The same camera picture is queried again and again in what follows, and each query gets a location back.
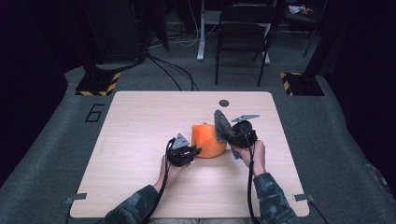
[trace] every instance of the chair backrest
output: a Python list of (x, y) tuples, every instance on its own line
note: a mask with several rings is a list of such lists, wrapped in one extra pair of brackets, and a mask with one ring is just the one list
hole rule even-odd
[(277, 10), (268, 4), (235, 3), (221, 11), (219, 24), (224, 22), (272, 23), (276, 21)]

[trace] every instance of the wrist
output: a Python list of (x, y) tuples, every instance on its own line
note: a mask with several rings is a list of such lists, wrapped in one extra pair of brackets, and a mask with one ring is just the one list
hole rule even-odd
[(163, 187), (163, 182), (161, 180), (158, 180), (157, 183), (152, 185), (152, 187), (154, 187), (155, 190), (157, 190), (157, 192), (159, 193), (161, 188)]
[(254, 177), (256, 177), (257, 175), (265, 174), (265, 173), (267, 173), (266, 170), (265, 170), (265, 168), (263, 168), (263, 167), (261, 167), (261, 166), (258, 166), (258, 167), (255, 166), (255, 167), (253, 168), (253, 175), (254, 175)]

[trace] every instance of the wooden table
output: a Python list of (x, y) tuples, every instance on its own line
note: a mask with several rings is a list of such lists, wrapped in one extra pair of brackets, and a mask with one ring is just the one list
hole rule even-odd
[[(219, 105), (227, 100), (227, 107)], [(272, 95), (262, 91), (119, 91), (109, 108), (78, 193), (72, 217), (104, 217), (107, 212), (158, 178), (168, 141), (183, 134), (191, 141), (191, 126), (214, 124), (220, 109), (231, 122), (241, 115), (250, 119), (266, 145), (266, 168), (285, 191), (297, 216), (309, 213), (304, 193)], [(152, 217), (249, 217), (248, 168), (227, 150), (213, 159), (195, 158), (167, 189)], [(252, 204), (260, 215), (254, 185)]]

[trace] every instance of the orange object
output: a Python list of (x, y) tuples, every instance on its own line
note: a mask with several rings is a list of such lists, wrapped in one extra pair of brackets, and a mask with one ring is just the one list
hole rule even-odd
[(218, 142), (215, 125), (212, 124), (192, 125), (191, 145), (201, 148), (197, 155), (199, 158), (217, 157), (227, 147), (226, 142)]

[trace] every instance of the camouflage sleeve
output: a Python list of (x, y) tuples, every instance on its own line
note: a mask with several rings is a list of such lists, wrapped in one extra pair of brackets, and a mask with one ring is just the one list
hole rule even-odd
[(154, 205), (157, 196), (157, 190), (147, 185), (107, 213), (102, 223), (141, 223)]
[(260, 201), (262, 224), (301, 223), (271, 174), (257, 175), (253, 182)]

